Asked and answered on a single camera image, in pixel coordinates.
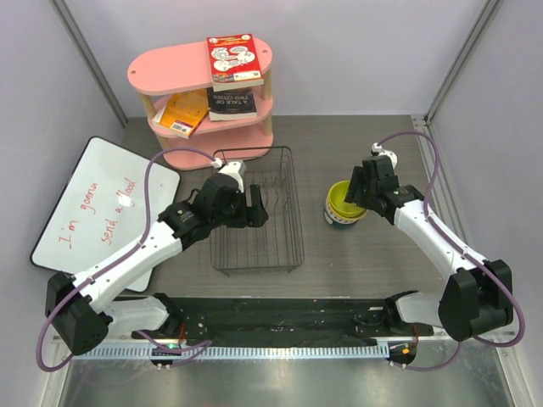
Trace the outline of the yellow-green bowl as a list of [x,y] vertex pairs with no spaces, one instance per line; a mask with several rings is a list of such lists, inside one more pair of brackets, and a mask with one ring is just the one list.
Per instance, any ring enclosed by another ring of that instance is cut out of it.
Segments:
[[348,185],[348,180],[338,181],[334,183],[328,190],[327,200],[331,199],[332,201],[335,201],[337,203],[341,201],[344,202],[344,197],[347,192]]

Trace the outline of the white bowl with green stripes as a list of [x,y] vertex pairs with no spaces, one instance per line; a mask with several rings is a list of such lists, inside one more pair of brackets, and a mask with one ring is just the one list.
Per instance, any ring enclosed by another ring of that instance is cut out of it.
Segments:
[[366,216],[366,212],[363,211],[360,215],[358,216],[355,216],[355,217],[352,217],[352,218],[344,218],[342,216],[339,216],[337,213],[335,212],[328,212],[337,222],[343,222],[343,223],[347,223],[347,222],[354,222],[354,221],[359,221],[361,219],[363,219],[365,216]]

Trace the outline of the black wire dish rack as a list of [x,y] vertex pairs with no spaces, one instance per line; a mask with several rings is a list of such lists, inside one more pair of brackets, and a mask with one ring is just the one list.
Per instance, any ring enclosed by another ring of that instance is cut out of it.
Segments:
[[225,162],[242,160],[244,185],[260,187],[268,220],[260,228],[222,226],[210,235],[210,263],[227,276],[289,273],[301,266],[305,251],[292,151],[286,146],[223,149]]

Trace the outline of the white bowl with yellow pattern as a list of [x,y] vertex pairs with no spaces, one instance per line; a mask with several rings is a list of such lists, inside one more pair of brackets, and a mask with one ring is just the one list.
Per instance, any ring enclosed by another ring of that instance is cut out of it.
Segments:
[[360,215],[363,211],[367,212],[366,209],[358,207],[352,203],[345,203],[343,201],[337,203],[331,199],[326,201],[326,208],[328,212],[333,211],[344,218],[352,218]]

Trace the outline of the teal and white bowl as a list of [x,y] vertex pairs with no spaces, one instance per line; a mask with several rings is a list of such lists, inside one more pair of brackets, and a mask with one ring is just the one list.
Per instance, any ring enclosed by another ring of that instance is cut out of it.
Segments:
[[350,229],[350,228],[353,228],[356,224],[358,223],[358,221],[354,221],[354,222],[347,222],[347,223],[343,223],[343,222],[337,222],[336,220],[330,220],[329,221],[329,224],[333,227],[335,227],[336,229],[339,229],[339,230],[347,230],[347,229]]

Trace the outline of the plain white ribbed bowl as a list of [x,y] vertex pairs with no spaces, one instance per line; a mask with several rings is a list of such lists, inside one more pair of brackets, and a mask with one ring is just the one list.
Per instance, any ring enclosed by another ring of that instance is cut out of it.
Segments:
[[323,213],[324,215],[324,218],[326,220],[326,222],[330,225],[338,225],[339,223],[327,212],[327,211],[324,211]]

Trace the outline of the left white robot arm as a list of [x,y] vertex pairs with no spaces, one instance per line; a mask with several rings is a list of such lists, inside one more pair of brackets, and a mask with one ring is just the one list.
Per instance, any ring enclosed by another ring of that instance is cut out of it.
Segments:
[[189,200],[161,212],[148,233],[120,258],[110,257],[74,276],[51,277],[46,317],[74,355],[91,351],[108,336],[135,331],[174,337],[183,316],[166,294],[139,300],[118,300],[118,295],[156,265],[205,240],[214,229],[258,228],[267,219],[259,185],[243,192],[230,176],[214,174]]

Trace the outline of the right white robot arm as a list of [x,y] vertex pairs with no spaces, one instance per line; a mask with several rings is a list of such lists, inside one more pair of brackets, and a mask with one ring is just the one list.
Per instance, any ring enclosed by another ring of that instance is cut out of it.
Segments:
[[372,156],[355,166],[344,200],[404,232],[445,280],[439,296],[417,291],[394,296],[392,308],[383,313],[388,332],[400,335],[422,323],[442,327],[463,342],[512,323],[510,268],[500,259],[487,260],[456,236],[425,207],[414,186],[399,183],[391,158]]

